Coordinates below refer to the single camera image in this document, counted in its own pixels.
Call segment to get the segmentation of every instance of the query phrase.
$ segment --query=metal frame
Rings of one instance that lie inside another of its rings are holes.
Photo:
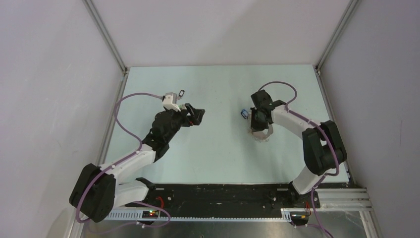
[[[113,57],[115,58],[118,66],[120,67],[121,72],[124,77],[119,85],[115,101],[117,102],[122,98],[124,88],[127,82],[128,73],[127,67],[125,66],[123,60],[121,59],[118,50],[116,49],[115,44],[113,43],[108,31],[106,30],[104,23],[99,16],[95,5],[92,0],[83,0],[86,5],[86,8],[90,15],[92,16],[93,21],[98,27],[101,35],[104,38],[105,43],[107,44],[109,50],[111,51]],[[330,41],[328,42],[327,47],[325,48],[320,60],[317,65],[314,67],[315,74],[317,76],[318,84],[321,89],[322,96],[324,98],[324,103],[327,108],[328,115],[331,119],[335,119],[334,112],[332,110],[330,101],[328,99],[328,94],[326,93],[325,86],[323,84],[322,78],[320,76],[320,70],[324,65],[326,59],[333,50],[338,38],[342,35],[345,27],[347,26],[351,16],[354,14],[355,9],[359,5],[360,0],[351,0],[349,5],[346,8],[345,13],[343,14],[337,28],[334,31]],[[112,137],[112,132],[114,129],[115,120],[111,115],[109,116],[108,125],[106,132],[103,137],[103,142],[101,145],[101,150],[98,155],[97,164],[101,164],[105,161],[106,153],[108,151],[109,143]],[[353,187],[355,180],[351,176],[351,171],[349,166],[346,163],[346,170],[351,179],[350,184],[347,186]],[[321,203],[321,208],[317,209],[318,211],[359,211],[365,232],[368,238],[381,238],[382,234],[380,232],[375,213],[372,208],[372,203],[369,199],[369,195],[365,188],[319,188],[317,189],[319,201]],[[142,211],[141,208],[122,208],[114,210],[110,213],[107,220],[138,220],[139,211]],[[282,214],[285,215],[283,219],[195,219],[195,218],[174,218],[176,221],[288,221],[288,215],[290,212],[300,212],[304,209],[300,208],[285,208],[282,209]],[[75,222],[75,212],[72,217],[72,222],[69,224],[68,233],[65,237],[67,238],[79,238],[83,231],[83,224]]]

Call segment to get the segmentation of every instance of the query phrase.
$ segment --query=wall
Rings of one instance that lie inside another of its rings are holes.
[[[420,1],[365,0],[321,70],[349,152],[387,238],[416,237]]]
[[[0,2],[0,237],[62,237],[121,73],[81,0]]]
[[[128,66],[316,64],[349,0],[96,0]]]

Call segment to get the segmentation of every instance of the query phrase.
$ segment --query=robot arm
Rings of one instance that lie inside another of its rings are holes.
[[[105,173],[94,183],[85,197],[81,212],[94,222],[103,220],[114,207],[123,206],[133,201],[143,201],[154,184],[145,178],[137,178],[129,183],[125,181],[131,174],[140,168],[159,160],[169,149],[169,142],[181,127],[200,125],[204,109],[195,109],[190,104],[179,107],[176,104],[183,91],[167,93],[162,101],[165,111],[156,114],[152,128],[143,139],[140,150],[132,151],[130,158],[120,164],[115,161],[100,166],[88,164],[79,176],[79,179],[70,196],[70,204],[77,208],[81,196],[88,184],[98,174]]]
[[[302,139],[305,167],[289,185],[292,200],[298,199],[300,195],[309,193],[327,170],[335,168],[331,151],[327,145],[322,145],[321,141],[324,138],[318,129],[287,112],[285,102],[281,100],[273,102],[265,90],[254,93],[251,98],[255,106],[251,108],[253,134],[261,137],[261,133],[268,129],[269,134],[266,136],[269,136],[272,133],[272,124],[278,124]],[[312,120],[312,122],[319,125],[326,133],[338,162],[344,162],[347,159],[347,153],[336,124],[330,120],[326,122]]]

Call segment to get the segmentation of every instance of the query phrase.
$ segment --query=white table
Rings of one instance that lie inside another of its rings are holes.
[[[285,81],[296,87],[298,98],[291,108],[311,119],[328,120],[328,114],[311,65],[132,67],[124,96],[135,92],[185,95],[178,104],[190,103],[206,113],[200,126],[184,127],[171,140],[168,152],[156,163],[131,178],[145,177],[155,183],[280,183],[292,181],[305,165],[302,141],[274,125],[267,142],[248,133],[240,115],[253,106],[250,95],[263,84]],[[292,89],[272,84],[266,91],[275,101],[288,101]],[[125,100],[119,111],[121,123],[144,138],[156,113],[163,111],[158,99],[137,96]],[[114,128],[106,162],[137,148],[138,142]],[[325,182],[348,182],[343,165],[340,175]]]

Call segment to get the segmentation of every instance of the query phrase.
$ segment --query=blue object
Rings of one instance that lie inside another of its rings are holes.
[[[243,117],[243,118],[247,119],[247,118],[248,118],[248,116],[249,116],[249,113],[248,113],[248,111],[247,111],[247,110],[242,109],[242,111],[241,111],[241,115],[242,115],[242,117]]]

